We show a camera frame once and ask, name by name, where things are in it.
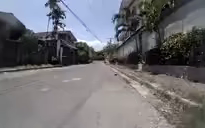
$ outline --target cloud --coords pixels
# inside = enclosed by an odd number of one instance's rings
[[[98,40],[93,40],[93,41],[86,41],[86,40],[80,40],[80,42],[86,42],[89,46],[93,47],[95,51],[100,51],[103,49],[103,47],[106,45],[105,43],[101,43]]]

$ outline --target power line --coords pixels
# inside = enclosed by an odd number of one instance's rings
[[[61,2],[73,14],[73,16],[86,28],[86,31],[91,33],[98,41],[102,43],[98,36],[90,30],[90,28],[72,11],[72,9],[70,9],[69,6],[63,0],[61,0]]]

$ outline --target roadside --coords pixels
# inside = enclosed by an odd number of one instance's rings
[[[18,71],[25,71],[25,70],[37,70],[37,69],[46,69],[46,68],[56,68],[62,67],[61,65],[26,65],[26,66],[17,66],[17,67],[7,67],[7,68],[0,68],[0,73],[4,72],[18,72]]]
[[[145,97],[170,124],[183,127],[186,111],[200,107],[205,99],[205,84],[166,75],[152,75],[125,66],[110,65],[118,75]]]

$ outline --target roof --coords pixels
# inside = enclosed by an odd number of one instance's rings
[[[35,35],[37,37],[46,37],[46,36],[50,36],[52,32],[38,32],[38,33],[35,33]],[[77,41],[76,37],[72,34],[71,31],[59,31],[60,34],[68,34],[72,41]]]
[[[19,21],[13,13],[8,12],[0,12],[0,21],[7,23],[9,26],[18,28],[25,27],[21,21]]]

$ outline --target street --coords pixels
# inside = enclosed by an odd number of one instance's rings
[[[170,128],[108,65],[0,74],[0,128]]]

